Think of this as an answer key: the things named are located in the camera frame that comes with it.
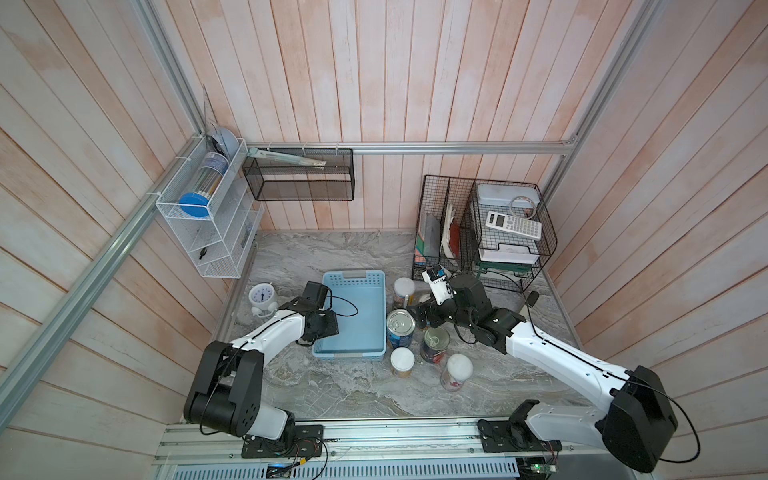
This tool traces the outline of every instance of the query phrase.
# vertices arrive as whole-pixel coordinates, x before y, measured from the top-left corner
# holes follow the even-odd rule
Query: basket handle
[[[368,270],[346,270],[341,272],[341,276],[347,278],[366,278]]]

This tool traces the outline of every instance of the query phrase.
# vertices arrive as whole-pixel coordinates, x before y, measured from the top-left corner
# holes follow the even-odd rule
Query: white alarm clock
[[[258,317],[265,317],[277,311],[277,293],[272,283],[259,283],[248,292],[250,311]]]

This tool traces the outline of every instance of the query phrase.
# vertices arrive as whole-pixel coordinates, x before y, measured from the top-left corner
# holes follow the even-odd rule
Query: blue cylindrical container
[[[209,152],[205,155],[203,163],[187,187],[187,192],[179,199],[184,213],[196,218],[208,216],[205,205],[210,202],[229,166],[229,161],[222,154]]]

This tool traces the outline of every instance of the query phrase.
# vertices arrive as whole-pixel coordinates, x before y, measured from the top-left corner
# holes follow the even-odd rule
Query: canned food
[[[427,362],[440,363],[450,342],[451,336],[447,331],[441,328],[429,327],[424,331],[420,355]]]
[[[409,346],[415,328],[416,321],[410,313],[406,310],[393,310],[386,317],[386,341],[393,349]]]
[[[461,353],[451,355],[451,358],[445,364],[445,370],[443,370],[440,376],[442,388],[449,392],[459,391],[474,371],[472,361],[467,356]]]
[[[411,376],[411,369],[413,369],[415,358],[412,351],[401,346],[392,352],[389,362],[392,364],[392,373],[400,378],[405,378]]]
[[[395,280],[395,294],[392,297],[392,308],[406,308],[411,303],[411,297],[416,290],[416,284],[407,277]]]

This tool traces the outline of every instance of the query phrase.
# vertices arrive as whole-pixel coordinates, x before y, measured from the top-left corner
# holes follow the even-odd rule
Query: marble table surface
[[[265,233],[258,241],[248,287],[228,332],[229,340],[265,321],[251,314],[247,299],[248,290],[257,283],[272,283],[282,303],[300,295],[307,280],[322,281],[328,271],[383,270],[387,305],[391,308],[393,282],[411,274],[413,232]],[[425,283],[416,283],[417,291],[429,290]],[[541,295],[532,309],[536,325],[575,345],[546,279],[539,276],[530,290]],[[494,306],[517,311],[522,305],[519,293],[495,289],[487,289],[487,293]],[[298,419],[509,415],[525,399],[552,405],[587,405],[578,393],[537,367],[481,344],[463,343],[453,328],[447,330],[451,335],[448,355],[463,353],[475,367],[474,376],[458,392],[450,393],[441,387],[442,366],[424,362],[419,356],[423,333],[417,329],[410,347],[416,364],[408,378],[400,379],[391,373],[391,349],[380,362],[321,360],[313,357],[309,348],[292,343],[265,367],[262,398],[295,413]]]

